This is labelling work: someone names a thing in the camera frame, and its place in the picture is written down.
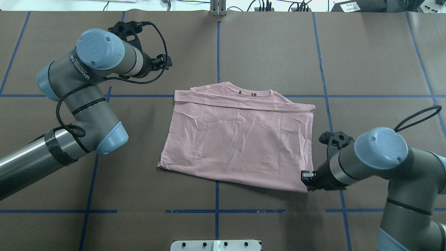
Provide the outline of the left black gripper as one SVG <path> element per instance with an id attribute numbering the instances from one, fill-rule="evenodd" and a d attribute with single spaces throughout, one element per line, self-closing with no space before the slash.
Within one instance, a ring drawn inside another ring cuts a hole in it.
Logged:
<path id="1" fill-rule="evenodd" d="M 151 58 L 146 54 L 141 45 L 141 41 L 138 34 L 143 31 L 143 27 L 151 26 L 156 30 L 161 38 L 164 54 L 158 55 L 156 58 Z M 113 27 L 108 28 L 108 32 L 116 35 L 125 43 L 131 45 L 135 52 L 135 63 L 132 69 L 125 74 L 118 74 L 116 77 L 108 78 L 144 78 L 149 73 L 154 71 L 160 71 L 157 77 L 160 78 L 166 70 L 169 70 L 173 66 L 171 57 L 168 55 L 166 41 L 161 34 L 158 27 L 151 21 L 129 21 L 129 22 L 117 22 Z"/>

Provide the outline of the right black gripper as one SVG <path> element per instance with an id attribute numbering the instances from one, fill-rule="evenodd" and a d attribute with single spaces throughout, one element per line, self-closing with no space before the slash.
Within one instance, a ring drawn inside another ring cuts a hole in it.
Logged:
<path id="1" fill-rule="evenodd" d="M 347 181 L 352 178 L 344 173 L 339 164 L 339 154 L 342 149 L 354 142 L 354 139 L 344 132 L 322 133 L 319 142 L 327 145 L 326 161 L 314 171 L 301 171 L 301 181 L 308 192 L 315 190 L 335 191 L 345 190 Z"/>

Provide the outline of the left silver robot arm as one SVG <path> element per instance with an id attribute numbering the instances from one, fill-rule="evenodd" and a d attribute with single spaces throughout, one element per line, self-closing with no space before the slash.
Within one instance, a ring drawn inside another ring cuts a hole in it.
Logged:
<path id="1" fill-rule="evenodd" d="M 1 158 L 1 199 L 91 152 L 107 155 L 126 144 L 129 135 L 99 85 L 151 84 L 170 67 L 165 38 L 151 21 L 119 21 L 81 33 L 67 55 L 36 76 L 42 94 L 56 102 L 59 125 Z"/>

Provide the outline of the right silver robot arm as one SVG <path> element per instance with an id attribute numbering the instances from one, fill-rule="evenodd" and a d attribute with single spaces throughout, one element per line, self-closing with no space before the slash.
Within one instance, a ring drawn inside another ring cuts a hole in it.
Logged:
<path id="1" fill-rule="evenodd" d="M 438 195 L 445 194 L 445 157 L 408 146 L 400 132 L 404 123 L 425 112 L 440 113 L 440 105 L 425 108 L 395 128 L 377 127 L 357 139 L 343 132 L 325 132 L 327 160 L 313 172 L 303 170 L 301 181 L 308 191 L 344 190 L 377 176 L 389 181 L 383 216 L 378 229 L 378 251 L 444 251 L 445 225 L 433 221 Z"/>

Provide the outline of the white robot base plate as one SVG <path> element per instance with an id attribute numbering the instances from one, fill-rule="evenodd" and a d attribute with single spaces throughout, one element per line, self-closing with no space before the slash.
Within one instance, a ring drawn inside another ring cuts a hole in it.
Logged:
<path id="1" fill-rule="evenodd" d="M 172 242 L 171 251 L 261 251 L 261 241 L 254 239 L 230 240 L 178 240 Z"/>

